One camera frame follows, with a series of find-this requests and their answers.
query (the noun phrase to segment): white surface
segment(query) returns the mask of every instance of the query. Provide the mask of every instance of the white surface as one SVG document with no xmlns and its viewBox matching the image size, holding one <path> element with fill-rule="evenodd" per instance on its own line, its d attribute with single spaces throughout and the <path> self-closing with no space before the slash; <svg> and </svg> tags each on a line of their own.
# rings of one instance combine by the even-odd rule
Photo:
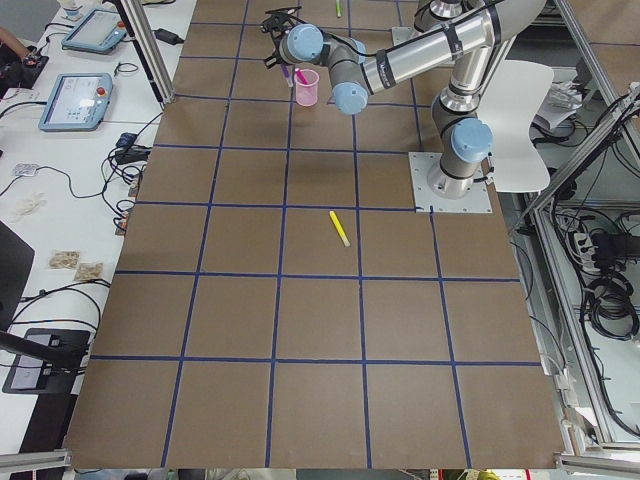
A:
<svg viewBox="0 0 640 480">
<path fill-rule="evenodd" d="M 487 187 L 482 183 L 474 183 L 471 190 L 459 200 L 442 198 L 434 193 L 427 182 L 427 174 L 431 166 L 440 160 L 440 153 L 411 152 L 409 165 L 411 166 L 411 183 L 413 184 L 413 198 L 417 212 L 447 213 L 491 213 L 491 201 Z M 481 177 L 478 169 L 475 178 Z"/>
<path fill-rule="evenodd" d="M 547 167 L 529 140 L 529 125 L 552 81 L 550 67 L 505 60 L 482 98 L 478 118 L 493 132 L 498 192 L 536 192 L 549 185 Z"/>
<path fill-rule="evenodd" d="M 186 36 L 196 0 L 179 0 L 175 4 L 145 8 L 152 28 L 171 30 L 182 38 Z M 53 19 L 61 21 L 60 12 Z M 52 27 L 46 35 L 55 31 Z M 47 100 L 60 73 L 101 73 L 113 75 L 118 61 L 140 66 L 134 47 L 121 43 L 110 55 L 62 50 L 62 35 L 51 37 L 44 53 L 51 57 L 49 64 L 36 83 L 34 91 L 22 90 L 16 98 L 0 102 L 0 110 L 12 102 Z M 178 64 L 181 46 L 159 44 L 160 51 L 173 76 Z M 100 164 L 123 132 L 137 132 L 142 125 L 160 112 L 142 69 L 134 75 L 118 75 L 114 79 L 111 106 L 94 132 L 55 133 L 38 130 L 42 107 L 21 108 L 0 120 L 0 191 L 13 179 L 11 171 L 18 163 L 48 165 L 67 172 L 78 195 L 100 191 L 103 185 Z M 157 123 L 145 130 L 140 143 L 151 145 Z M 15 223 L 16 206 L 24 199 L 41 193 L 45 201 L 30 215 Z M 110 184 L 106 197 L 110 203 L 126 198 L 128 187 L 120 180 Z M 103 277 L 111 279 L 122 247 L 122 237 L 114 235 L 113 213 L 100 197 L 74 199 L 67 188 L 67 179 L 53 171 L 40 171 L 35 177 L 21 178 L 0 197 L 0 219 L 7 223 L 35 250 L 34 266 L 25 289 L 25 295 L 34 295 L 40 289 L 53 289 L 73 282 L 74 271 L 51 270 L 47 261 L 53 250 L 79 250 L 81 262 L 105 263 Z M 107 289 L 90 285 L 82 289 L 104 306 Z M 73 292 L 52 295 L 36 302 L 25 311 L 21 320 L 77 319 L 96 322 L 95 307 L 84 297 Z M 38 327 L 86 329 L 73 323 L 38 324 Z M 10 332 L 23 335 L 29 325 L 16 325 Z M 10 364 L 13 355 L 0 351 L 0 363 Z M 0 367 L 0 383 L 4 383 L 8 369 Z M 74 392 L 78 392 L 77 381 Z M 7 395 L 0 393 L 0 455 L 16 453 L 20 449 L 37 397 L 35 395 Z"/>
</svg>

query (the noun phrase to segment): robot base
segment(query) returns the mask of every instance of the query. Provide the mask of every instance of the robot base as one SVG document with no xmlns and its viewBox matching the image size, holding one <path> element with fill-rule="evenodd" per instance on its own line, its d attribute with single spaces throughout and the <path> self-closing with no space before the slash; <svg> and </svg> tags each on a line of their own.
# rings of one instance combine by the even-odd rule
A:
<svg viewBox="0 0 640 480">
<path fill-rule="evenodd" d="M 433 165 L 440 161 L 440 153 L 411 152 L 409 165 L 411 166 L 411 181 L 413 183 L 413 198 L 416 212 L 444 213 L 492 213 L 491 200 L 484 182 L 471 183 L 466 195 L 458 199 L 443 198 L 429 186 L 427 180 Z M 481 178 L 480 169 L 475 178 Z"/>
</svg>

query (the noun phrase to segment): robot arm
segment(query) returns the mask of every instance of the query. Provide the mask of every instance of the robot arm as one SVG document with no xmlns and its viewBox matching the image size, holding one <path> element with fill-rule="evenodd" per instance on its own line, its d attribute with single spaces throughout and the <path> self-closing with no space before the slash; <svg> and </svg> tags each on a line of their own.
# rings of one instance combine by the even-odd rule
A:
<svg viewBox="0 0 640 480">
<path fill-rule="evenodd" d="M 435 0 L 435 3 L 450 6 L 452 12 L 457 13 L 454 7 L 461 2 Z M 324 32 L 308 23 L 294 24 L 291 13 L 295 8 L 268 12 L 272 17 L 263 22 L 262 30 L 272 34 L 276 51 L 265 62 L 268 67 L 276 63 L 304 62 L 326 66 L 336 106 L 347 115 L 357 114 L 366 107 L 369 95 L 393 88 L 471 52 L 477 52 L 467 57 L 470 60 L 476 57 L 471 63 L 475 66 L 479 62 L 486 67 L 492 48 L 526 28 L 540 13 L 545 0 L 496 0 L 487 5 L 475 0 L 473 3 L 480 7 L 405 43 L 366 57 L 362 53 L 364 46 L 357 40 Z M 482 80 L 482 75 L 477 73 L 473 78 L 474 72 L 468 72 L 467 76 L 477 84 Z"/>
</svg>

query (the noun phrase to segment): pink cup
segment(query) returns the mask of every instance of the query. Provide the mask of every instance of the pink cup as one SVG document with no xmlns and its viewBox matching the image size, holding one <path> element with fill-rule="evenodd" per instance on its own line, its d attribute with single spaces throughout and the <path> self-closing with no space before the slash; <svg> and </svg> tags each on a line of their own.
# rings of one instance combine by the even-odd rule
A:
<svg viewBox="0 0 640 480">
<path fill-rule="evenodd" d="M 318 102 L 318 82 L 320 81 L 320 75 L 313 70 L 304 69 L 297 72 L 294 78 L 296 82 L 296 103 L 303 107 L 315 105 Z"/>
</svg>

